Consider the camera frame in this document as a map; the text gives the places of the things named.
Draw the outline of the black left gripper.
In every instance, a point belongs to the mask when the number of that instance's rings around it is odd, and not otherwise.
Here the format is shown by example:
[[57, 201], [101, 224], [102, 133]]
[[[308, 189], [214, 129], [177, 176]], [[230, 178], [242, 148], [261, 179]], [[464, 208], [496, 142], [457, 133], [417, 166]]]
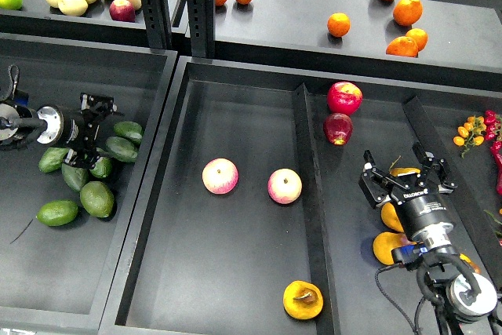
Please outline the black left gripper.
[[63, 164], [79, 169], [93, 169], [104, 157], [104, 150], [95, 147], [99, 123], [117, 112], [111, 96], [81, 93], [81, 110], [64, 108], [60, 121], [58, 144], [64, 147]]

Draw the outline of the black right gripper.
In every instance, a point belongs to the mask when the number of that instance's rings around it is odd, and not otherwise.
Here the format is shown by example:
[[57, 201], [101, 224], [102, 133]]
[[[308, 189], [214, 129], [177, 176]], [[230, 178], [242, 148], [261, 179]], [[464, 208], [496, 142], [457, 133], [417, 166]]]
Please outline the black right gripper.
[[427, 151], [421, 142], [413, 145], [413, 153], [421, 164], [420, 173], [393, 177], [379, 169], [371, 151], [365, 150], [359, 187], [374, 209], [392, 200], [409, 241], [446, 241], [454, 222], [444, 194], [457, 189], [457, 181], [450, 178], [448, 162]]

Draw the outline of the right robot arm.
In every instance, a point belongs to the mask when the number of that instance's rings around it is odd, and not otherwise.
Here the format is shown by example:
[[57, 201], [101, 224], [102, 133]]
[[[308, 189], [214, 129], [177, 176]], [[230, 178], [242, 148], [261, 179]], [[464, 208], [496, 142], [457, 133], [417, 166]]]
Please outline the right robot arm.
[[460, 334], [462, 324], [481, 319], [499, 323], [495, 313], [501, 295], [461, 259], [449, 239], [454, 223], [447, 196], [457, 185], [449, 179], [447, 161], [420, 143], [413, 145], [413, 152], [420, 167], [395, 173], [380, 169], [370, 151], [363, 154], [360, 188], [372, 207], [393, 205], [409, 241], [391, 249], [392, 266], [415, 272], [421, 300], [434, 308], [441, 334]]

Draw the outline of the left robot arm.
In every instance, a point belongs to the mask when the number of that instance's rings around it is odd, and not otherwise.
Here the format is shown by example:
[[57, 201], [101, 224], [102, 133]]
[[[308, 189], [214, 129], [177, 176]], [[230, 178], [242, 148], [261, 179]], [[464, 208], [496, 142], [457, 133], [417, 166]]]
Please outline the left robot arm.
[[104, 155], [95, 143], [100, 123], [117, 112], [114, 99], [81, 93], [79, 109], [47, 104], [28, 107], [28, 94], [18, 90], [20, 69], [8, 66], [9, 81], [1, 87], [1, 150], [23, 149], [33, 143], [65, 147], [63, 163], [91, 169]]

